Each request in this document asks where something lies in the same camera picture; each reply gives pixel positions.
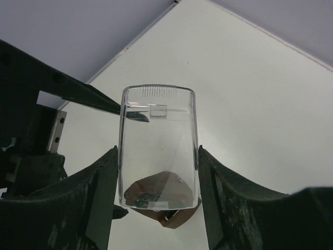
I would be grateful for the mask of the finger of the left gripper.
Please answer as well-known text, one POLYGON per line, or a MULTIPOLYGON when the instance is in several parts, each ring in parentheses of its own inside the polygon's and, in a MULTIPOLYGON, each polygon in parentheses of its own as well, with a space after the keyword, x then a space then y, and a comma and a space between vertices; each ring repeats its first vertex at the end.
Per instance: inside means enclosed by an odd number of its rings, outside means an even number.
POLYGON ((90 108, 122 115, 121 106, 91 85, 1 41, 1 122, 33 123, 40 91, 90 108))

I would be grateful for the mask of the clear plastic metronome cover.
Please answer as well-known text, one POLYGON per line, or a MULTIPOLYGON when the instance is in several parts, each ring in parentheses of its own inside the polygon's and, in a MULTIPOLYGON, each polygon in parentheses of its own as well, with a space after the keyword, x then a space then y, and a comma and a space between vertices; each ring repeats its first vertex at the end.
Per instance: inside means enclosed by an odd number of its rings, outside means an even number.
POLYGON ((135 181, 170 171, 198 198, 198 133, 193 90, 165 84, 126 87, 119 126, 119 202, 135 181))

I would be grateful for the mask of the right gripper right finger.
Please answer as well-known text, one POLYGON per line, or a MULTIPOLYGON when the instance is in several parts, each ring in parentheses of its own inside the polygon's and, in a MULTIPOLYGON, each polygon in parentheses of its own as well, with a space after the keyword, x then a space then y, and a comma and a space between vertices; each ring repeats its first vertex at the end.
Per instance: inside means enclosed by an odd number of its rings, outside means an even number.
POLYGON ((332 249, 332 188, 288 195, 228 169, 200 148, 209 249, 332 249))

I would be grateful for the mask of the brown wooden metronome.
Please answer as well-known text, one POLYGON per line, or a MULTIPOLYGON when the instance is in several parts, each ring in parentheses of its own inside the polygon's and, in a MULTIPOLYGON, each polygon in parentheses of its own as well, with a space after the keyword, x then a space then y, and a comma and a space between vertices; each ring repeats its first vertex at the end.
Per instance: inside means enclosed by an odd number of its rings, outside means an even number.
POLYGON ((123 201, 125 206, 169 229, 186 223, 201 205, 189 185, 170 171, 135 181, 124 191, 123 201))

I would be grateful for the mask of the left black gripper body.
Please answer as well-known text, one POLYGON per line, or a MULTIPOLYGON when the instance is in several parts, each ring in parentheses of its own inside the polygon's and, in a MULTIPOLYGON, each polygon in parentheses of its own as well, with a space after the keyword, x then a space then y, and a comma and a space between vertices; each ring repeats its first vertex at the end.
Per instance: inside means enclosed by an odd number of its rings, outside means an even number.
POLYGON ((28 196, 67 177, 57 152, 67 113, 38 104, 38 95, 1 83, 1 198, 28 196))

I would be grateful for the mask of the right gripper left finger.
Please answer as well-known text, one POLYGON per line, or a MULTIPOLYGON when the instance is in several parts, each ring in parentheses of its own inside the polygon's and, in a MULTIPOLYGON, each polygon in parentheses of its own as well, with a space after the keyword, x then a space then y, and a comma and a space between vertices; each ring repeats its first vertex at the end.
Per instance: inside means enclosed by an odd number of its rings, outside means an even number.
POLYGON ((1 200, 1 249, 107 249, 111 223, 129 212, 114 204, 118 149, 28 195, 1 200))

